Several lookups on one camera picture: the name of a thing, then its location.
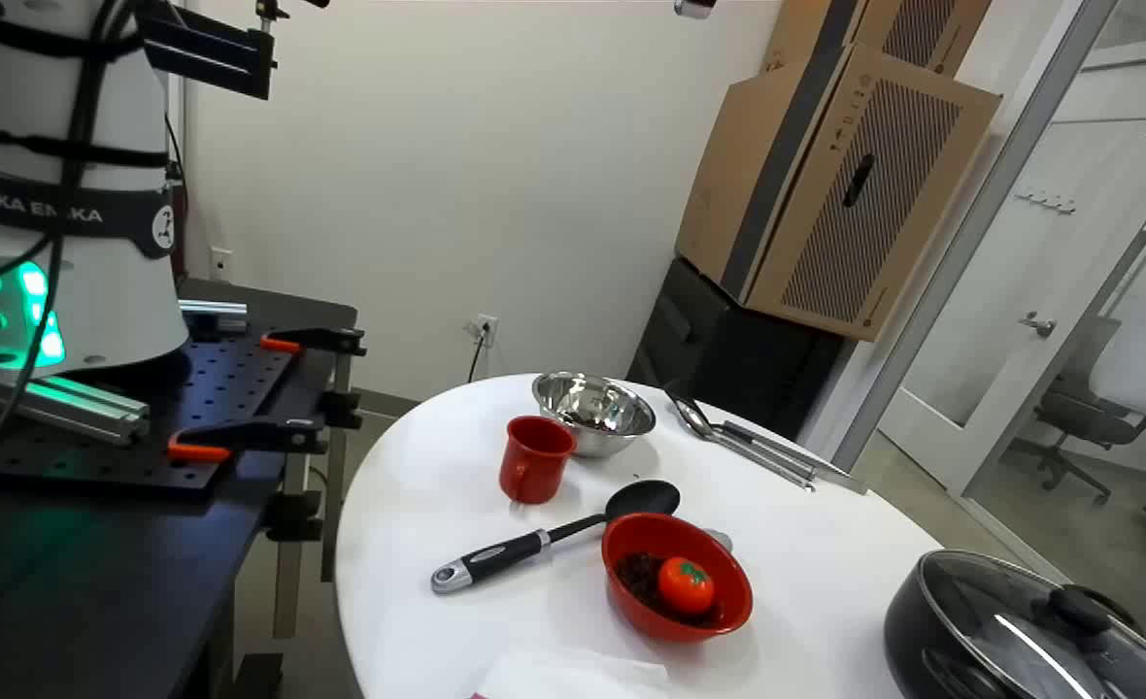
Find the red mug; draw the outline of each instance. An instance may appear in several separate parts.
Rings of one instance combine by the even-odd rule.
[[[573,435],[542,416],[518,416],[503,427],[500,493],[522,506],[538,506],[558,493],[564,466],[573,452]]]

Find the tomato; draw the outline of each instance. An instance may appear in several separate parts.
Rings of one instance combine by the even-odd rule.
[[[673,557],[660,563],[658,572],[658,596],[677,608],[677,615],[687,615],[687,619],[698,619],[715,606],[717,590],[715,590],[715,577],[682,561],[682,557]]]

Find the black cabinet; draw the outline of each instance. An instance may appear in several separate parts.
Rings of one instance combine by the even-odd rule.
[[[742,311],[690,263],[673,262],[628,379],[678,379],[694,400],[799,435],[844,346],[840,335]]]

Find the table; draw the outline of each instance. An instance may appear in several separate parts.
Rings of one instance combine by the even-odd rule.
[[[883,619],[913,563],[936,548],[883,498],[768,469],[660,422],[611,462],[572,462],[554,501],[523,510],[497,488],[503,422],[537,410],[532,377],[441,392],[383,432],[361,462],[336,535],[336,602],[370,699],[468,695],[509,647],[591,647],[663,664],[677,695],[894,699]],[[677,647],[638,637],[607,602],[597,535],[558,544],[527,572],[436,599],[428,575],[481,544],[595,514],[638,478],[682,488],[678,517],[722,528],[755,584],[742,633]]]
[[[239,299],[256,325],[355,325],[349,306],[186,285]],[[273,416],[305,416],[335,357],[305,352]],[[282,454],[243,454],[204,506],[0,488],[0,699],[165,699],[230,640],[231,575],[251,548]]]

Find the metal bowl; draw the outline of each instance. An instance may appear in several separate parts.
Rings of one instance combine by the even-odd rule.
[[[611,460],[658,427],[651,407],[625,388],[588,372],[538,372],[532,397],[542,416],[573,432],[577,460]]]

